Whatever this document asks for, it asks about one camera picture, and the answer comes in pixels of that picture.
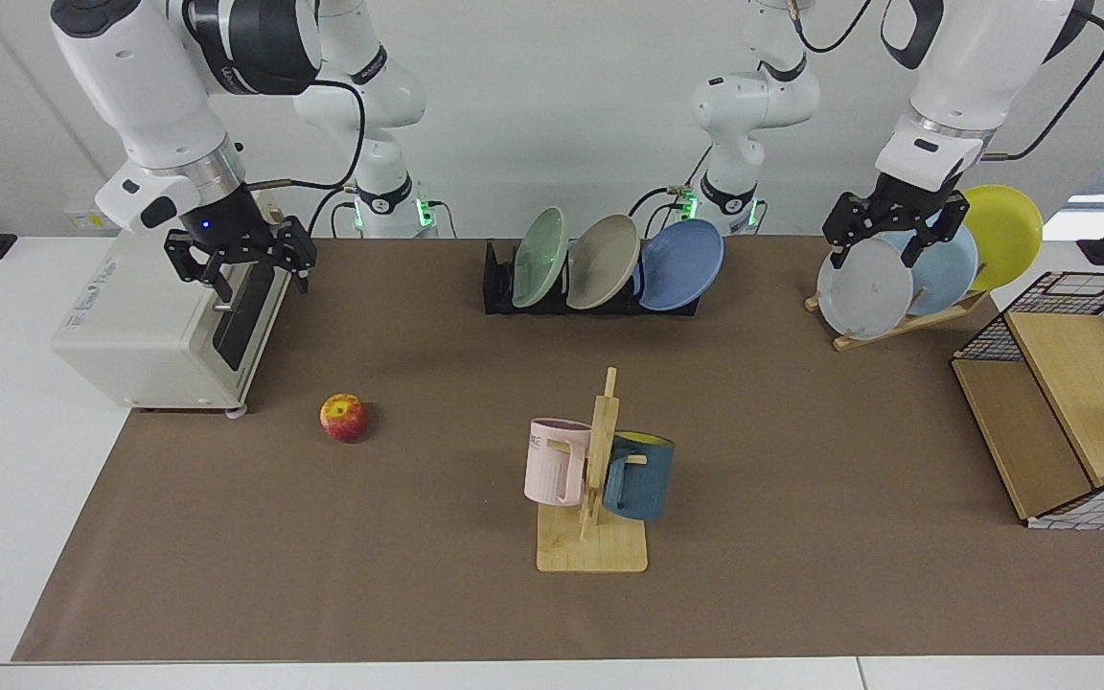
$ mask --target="mug handle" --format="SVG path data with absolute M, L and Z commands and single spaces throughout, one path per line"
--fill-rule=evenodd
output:
M 564 486 L 560 493 L 556 493 L 558 501 L 569 502 L 570 497 L 582 495 L 583 473 L 586 469 L 586 444 L 576 440 L 565 443 L 570 446 L 570 470 L 565 473 Z
M 625 475 L 627 474 L 625 466 L 630 458 L 633 458 L 631 450 L 613 448 L 613 457 L 607 464 L 607 486 L 604 488 L 604 497 L 613 499 L 617 506 L 622 505 L 622 498 L 625 497 Z

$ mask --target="wooden plate stand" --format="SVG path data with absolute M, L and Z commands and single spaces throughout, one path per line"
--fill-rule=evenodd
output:
M 983 264 L 977 269 L 977 275 L 983 275 L 983 270 L 986 269 L 986 264 Z M 914 296 L 914 301 L 911 301 L 911 309 L 914 309 L 914 305 L 926 294 L 926 289 L 920 289 Z M 948 307 L 945 310 L 938 311 L 938 314 L 925 316 L 925 317 L 912 317 L 906 316 L 902 319 L 902 322 L 893 330 L 872 340 L 856 340 L 851 338 L 850 332 L 841 333 L 832 340 L 832 349 L 838 352 L 846 352 L 846 350 L 853 350 L 856 348 L 862 348 L 863 346 L 871 346 L 872 342 L 880 342 L 881 340 L 889 340 L 890 338 L 896 338 L 898 336 L 905 336 L 906 332 L 912 332 L 919 329 L 927 328 L 930 326 L 937 326 L 937 323 L 951 322 L 951 320 L 967 317 L 974 309 L 977 309 L 987 297 L 990 297 L 990 293 L 978 293 L 969 291 L 966 294 L 962 300 L 957 301 L 954 306 Z M 803 308 L 808 311 L 820 310 L 820 294 L 814 294 L 814 296 L 807 298 L 807 301 L 803 302 Z

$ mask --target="light blue plate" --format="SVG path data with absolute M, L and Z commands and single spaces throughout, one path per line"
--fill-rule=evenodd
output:
M 641 306 L 652 311 L 671 311 L 705 294 L 723 268 L 723 236 L 709 222 L 678 222 L 654 236 L 641 251 L 635 272 L 636 287 L 645 294 Z
M 899 252 L 911 243 L 914 231 L 881 233 Z M 928 317 L 962 300 L 977 278 L 981 258 L 969 229 L 960 226 L 952 242 L 940 242 L 923 250 L 914 264 L 914 294 L 923 293 L 911 306 L 912 317 Z

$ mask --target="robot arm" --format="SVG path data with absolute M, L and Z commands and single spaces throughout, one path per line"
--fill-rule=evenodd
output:
M 316 263 L 299 220 L 273 226 L 258 212 L 210 108 L 215 93 L 297 97 L 299 113 L 353 156 L 365 144 L 359 193 L 376 224 L 431 226 L 402 152 L 382 131 L 418 121 L 424 93 L 389 61 L 363 0 L 54 0 L 50 18 L 71 70 L 127 150 L 97 204 L 134 232 L 180 222 L 166 250 L 181 279 L 227 301 L 224 265 L 270 263 L 304 291 Z M 360 94 L 367 132 L 352 96 L 331 82 Z
M 766 160 L 755 132 L 807 121 L 820 102 L 788 7 L 783 0 L 749 4 L 744 36 L 758 59 L 757 70 L 711 78 L 693 95 L 693 116 L 713 141 L 709 166 L 693 189 L 697 217 L 714 223 L 723 235 L 753 229 L 754 193 Z
M 208 96 L 209 88 L 304 91 L 321 62 L 306 39 L 316 18 L 302 0 L 241 0 L 226 18 L 217 4 L 54 1 L 59 47 L 127 149 L 97 204 L 134 232 L 180 222 L 183 230 L 166 237 L 168 258 L 181 279 L 214 288 L 221 300 L 232 298 L 221 270 L 231 264 L 280 267 L 304 291 L 318 257 L 309 233 L 295 217 L 279 226 L 265 222 Z
M 363 0 L 321 0 L 318 22 L 323 36 L 319 82 L 353 84 L 359 91 L 368 113 L 363 140 L 359 110 L 349 93 L 312 86 L 295 97 L 297 113 L 351 157 L 360 142 L 355 192 L 363 235 L 411 238 L 429 233 L 433 215 L 417 193 L 399 144 L 386 131 L 424 118 L 424 87 L 386 53 Z
M 1092 0 L 1081 0 L 1092 8 Z M 842 193 L 825 222 L 841 267 L 850 247 L 890 230 L 914 230 L 902 258 L 954 238 L 968 201 L 960 176 L 981 160 L 1018 93 L 1074 32 L 1078 0 L 890 0 L 881 35 L 919 73 L 909 113 L 875 167 L 875 191 Z

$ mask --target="table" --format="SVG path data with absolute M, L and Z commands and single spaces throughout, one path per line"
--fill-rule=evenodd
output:
M 47 350 L 54 323 L 70 306 L 81 284 L 104 256 L 106 240 L 26 238 L 0 264 L 0 664 L 10 658 L 18 634 L 47 580 L 66 532 L 99 471 L 126 412 L 113 406 L 91 385 L 73 375 Z M 1068 245 L 1048 247 L 1039 269 L 1074 269 L 1079 254 Z M 1034 269 L 1033 275 L 1040 270 Z M 3 432 L 11 418 L 11 432 Z M 798 659 L 745 662 L 643 662 L 625 669 L 627 680 L 649 679 L 649 687 L 917 687 L 925 678 L 1011 679 L 1022 687 L 1097 687 L 1104 658 L 1055 659 Z M 0 667 L 0 687 L 96 686 L 114 678 L 119 686 L 190 687 L 206 678 L 246 687 L 276 682 L 329 684 L 333 679 L 365 681 L 384 678 L 391 687 L 423 687 L 432 678 L 456 687 L 455 678 L 524 682 L 524 673 L 578 672 L 588 669 L 599 687 L 598 665 L 439 665 L 431 676 L 407 665 L 393 667 L 282 667 L 282 665 L 195 665 L 195 667 L 45 668 Z M 737 686 L 741 679 L 752 684 Z

